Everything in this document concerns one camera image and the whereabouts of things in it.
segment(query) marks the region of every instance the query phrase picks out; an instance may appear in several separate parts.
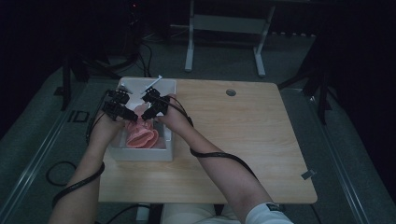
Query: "small round hole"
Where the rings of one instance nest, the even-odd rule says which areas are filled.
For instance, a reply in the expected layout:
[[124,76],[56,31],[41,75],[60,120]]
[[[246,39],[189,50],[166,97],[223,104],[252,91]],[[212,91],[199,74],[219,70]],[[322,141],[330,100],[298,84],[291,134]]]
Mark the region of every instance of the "small round hole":
[[236,91],[235,90],[231,90],[231,89],[227,90],[225,93],[227,93],[227,95],[229,95],[229,96],[235,96],[236,95]]

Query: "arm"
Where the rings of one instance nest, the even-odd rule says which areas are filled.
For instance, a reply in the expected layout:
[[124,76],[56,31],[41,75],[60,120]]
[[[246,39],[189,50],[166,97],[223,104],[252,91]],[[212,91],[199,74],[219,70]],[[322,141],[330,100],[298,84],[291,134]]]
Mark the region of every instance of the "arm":
[[[106,114],[99,118],[92,130],[87,150],[67,187],[99,170],[107,145],[123,125],[122,121],[113,121]],[[93,223],[96,218],[99,181],[100,177],[62,197],[55,205],[49,223]]]
[[[186,118],[171,106],[166,116],[158,117],[158,121],[179,134],[197,152],[222,151],[191,127]],[[256,205],[272,201],[260,182],[237,161],[225,158],[199,158],[198,161],[242,223],[245,223],[248,212]]]

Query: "dark background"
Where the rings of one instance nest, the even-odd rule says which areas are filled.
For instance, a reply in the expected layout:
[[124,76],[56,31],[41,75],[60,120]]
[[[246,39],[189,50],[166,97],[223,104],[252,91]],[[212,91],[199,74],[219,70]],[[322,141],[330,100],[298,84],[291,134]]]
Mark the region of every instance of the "dark background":
[[[134,21],[149,23],[165,38],[169,36],[171,23],[188,24],[189,1],[134,2],[138,5],[134,9]],[[206,2],[205,6],[197,10],[236,13],[228,10],[230,3],[224,1],[202,2]],[[271,32],[318,36],[305,66],[327,62],[338,100],[395,200],[392,175],[396,171],[393,161],[396,7],[393,2],[267,1],[264,5],[270,3],[276,4]],[[0,137],[47,77],[62,65],[65,55],[77,51],[105,62],[110,49],[112,53],[120,51],[114,34],[123,32],[131,21],[127,7],[130,5],[124,0],[0,1]],[[260,16],[260,11],[254,8],[257,7],[237,13]],[[80,62],[76,60],[74,66],[78,65]]]

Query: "forearm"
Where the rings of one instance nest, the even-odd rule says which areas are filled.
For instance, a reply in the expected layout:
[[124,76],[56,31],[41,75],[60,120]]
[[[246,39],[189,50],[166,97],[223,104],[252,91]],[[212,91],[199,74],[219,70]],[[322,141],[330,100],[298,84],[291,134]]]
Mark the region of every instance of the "forearm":
[[[222,151],[193,128],[181,136],[194,151]],[[272,201],[261,183],[239,162],[226,158],[199,158],[198,161],[242,223],[254,206]]]
[[[105,147],[89,146],[67,187],[95,174],[101,167]],[[100,176],[62,197],[52,211],[49,223],[93,223],[99,197]]]

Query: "hand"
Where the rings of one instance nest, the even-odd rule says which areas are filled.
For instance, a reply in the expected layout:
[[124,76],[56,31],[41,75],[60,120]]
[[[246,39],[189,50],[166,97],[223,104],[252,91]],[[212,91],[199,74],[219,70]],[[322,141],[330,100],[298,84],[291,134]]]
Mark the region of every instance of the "hand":
[[[176,96],[174,94],[169,94],[170,98],[170,104],[178,107],[179,109],[182,110],[181,106],[177,103]],[[192,126],[189,124],[187,118],[180,113],[180,111],[174,109],[172,106],[168,106],[168,111],[165,116],[159,116],[156,118],[159,122],[162,122],[168,127],[170,130],[177,134],[181,134],[187,129],[192,128]]]
[[119,130],[125,126],[125,120],[112,120],[104,111],[99,111],[93,123],[90,145],[107,147]]

